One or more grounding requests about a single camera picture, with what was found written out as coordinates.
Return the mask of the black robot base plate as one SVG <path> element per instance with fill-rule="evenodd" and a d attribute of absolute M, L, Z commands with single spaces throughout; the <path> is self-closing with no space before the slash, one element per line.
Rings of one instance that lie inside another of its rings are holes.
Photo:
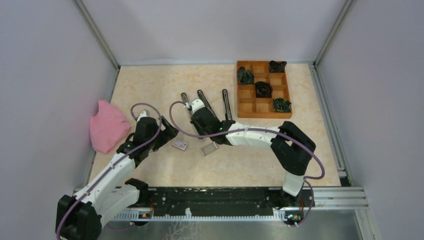
<path fill-rule="evenodd" d="M 140 191 L 139 200 L 132 204 L 143 209 L 137 226 L 158 218 L 224 221 L 273 217 L 287 226 L 299 227 L 315 206 L 312 188 L 292 196 L 281 187 L 150 187 L 135 178 L 125 184 Z"/>

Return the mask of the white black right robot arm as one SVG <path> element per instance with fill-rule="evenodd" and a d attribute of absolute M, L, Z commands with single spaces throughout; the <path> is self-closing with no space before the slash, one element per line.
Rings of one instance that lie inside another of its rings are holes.
<path fill-rule="evenodd" d="M 270 150 L 286 171 L 281 199 L 287 206 L 295 206 L 301 200 L 301 188 L 313 153 L 312 141 L 291 121 L 277 127 L 256 127 L 234 120 L 220 121 L 206 107 L 192 110 L 190 123 L 202 135 L 218 145 L 250 146 Z"/>

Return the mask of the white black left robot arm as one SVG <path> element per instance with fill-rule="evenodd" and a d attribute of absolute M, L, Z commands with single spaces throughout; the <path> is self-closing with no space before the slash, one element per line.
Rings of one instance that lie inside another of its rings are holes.
<path fill-rule="evenodd" d="M 127 207 L 151 204 L 149 185 L 130 178 L 118 184 L 159 148 L 173 140 L 179 131 L 164 117 L 160 122 L 149 116 L 136 121 L 108 165 L 74 195 L 64 195 L 57 204 L 56 237 L 59 240 L 96 240 L 105 225 Z"/>

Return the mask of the staple box tray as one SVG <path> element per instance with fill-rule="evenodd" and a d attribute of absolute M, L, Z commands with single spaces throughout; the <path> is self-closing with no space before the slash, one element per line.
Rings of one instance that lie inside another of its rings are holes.
<path fill-rule="evenodd" d="M 200 152 L 202 154 L 203 157 L 210 155 L 211 153 L 213 153 L 214 151 L 218 150 L 219 147 L 215 142 L 209 143 L 206 146 L 203 146 L 200 148 Z"/>

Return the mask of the grey silver stapler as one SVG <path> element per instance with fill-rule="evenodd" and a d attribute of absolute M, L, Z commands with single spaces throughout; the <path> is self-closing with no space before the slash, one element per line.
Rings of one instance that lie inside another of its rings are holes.
<path fill-rule="evenodd" d="M 189 120 L 191 120 L 191 118 L 193 116 L 193 112 L 192 112 L 192 109 L 191 109 L 191 105 L 190 105 L 190 101 L 189 101 L 188 95 L 185 92 L 182 92 L 180 94 L 180 96 L 181 96 L 181 99 L 184 102 L 184 104 L 186 106 L 188 106 L 188 107 L 186 107 L 186 109 L 187 109 L 187 112 L 188 112 L 188 115 L 189 115 Z M 200 134 L 198 133 L 196 127 L 193 124 L 191 124 L 191 126 L 192 126 L 192 129 L 193 129 L 194 133 L 199 136 Z"/>

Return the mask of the red white staple box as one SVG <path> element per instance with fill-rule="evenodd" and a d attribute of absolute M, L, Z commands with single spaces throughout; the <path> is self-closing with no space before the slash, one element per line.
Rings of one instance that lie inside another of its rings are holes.
<path fill-rule="evenodd" d="M 175 139 L 173 142 L 172 142 L 172 144 L 171 144 L 174 148 L 176 148 L 176 149 L 179 149 L 179 150 L 181 150 L 181 151 L 185 151 L 186 149 L 187 149 L 187 147 L 188 147 L 188 143 L 187 142 L 185 142 L 185 141 L 183 141 L 183 140 L 180 140 L 180 139 Z"/>

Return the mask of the black stapler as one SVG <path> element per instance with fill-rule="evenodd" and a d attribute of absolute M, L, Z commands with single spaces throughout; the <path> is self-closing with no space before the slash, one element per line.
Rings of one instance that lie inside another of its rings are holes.
<path fill-rule="evenodd" d="M 224 103 L 225 119 L 231 121 L 233 120 L 233 116 L 232 116 L 232 111 L 231 111 L 231 106 L 229 101 L 228 90 L 225 88 L 222 90 L 222 99 Z"/>
<path fill-rule="evenodd" d="M 212 115 L 215 118 L 218 118 L 215 111 L 213 110 L 212 106 L 210 105 L 209 101 L 207 100 L 204 92 L 201 89 L 197 90 L 197 95 L 199 97 L 199 99 L 203 102 L 203 104 L 205 105 L 205 107 L 212 113 Z"/>

